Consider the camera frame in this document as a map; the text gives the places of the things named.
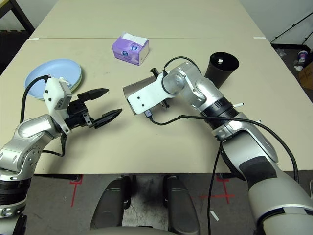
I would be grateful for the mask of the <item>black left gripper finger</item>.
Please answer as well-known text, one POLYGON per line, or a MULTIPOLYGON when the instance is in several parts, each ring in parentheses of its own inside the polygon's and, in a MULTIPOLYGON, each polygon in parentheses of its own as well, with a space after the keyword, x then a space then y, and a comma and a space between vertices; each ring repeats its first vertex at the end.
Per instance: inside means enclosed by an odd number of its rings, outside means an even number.
POLYGON ((103 114, 100 118, 93 120, 93 127, 95 129, 98 129, 108 124, 109 122, 114 120, 121 112, 122 112, 122 109, 116 109, 116 110, 111 110, 103 114))
POLYGON ((108 91, 109 89, 106 89, 106 88, 92 89, 87 92, 78 94, 77 97, 79 100, 94 100, 103 96, 108 91))

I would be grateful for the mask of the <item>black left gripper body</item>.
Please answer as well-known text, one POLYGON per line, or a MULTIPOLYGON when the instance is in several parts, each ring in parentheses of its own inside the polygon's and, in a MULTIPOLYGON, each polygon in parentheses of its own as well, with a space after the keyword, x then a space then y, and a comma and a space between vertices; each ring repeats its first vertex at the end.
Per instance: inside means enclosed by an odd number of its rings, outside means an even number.
POLYGON ((69 103, 67 107, 68 118, 65 119, 67 127, 72 130, 76 127, 92 127, 93 121, 89 115, 89 111, 80 100, 75 100, 69 103))

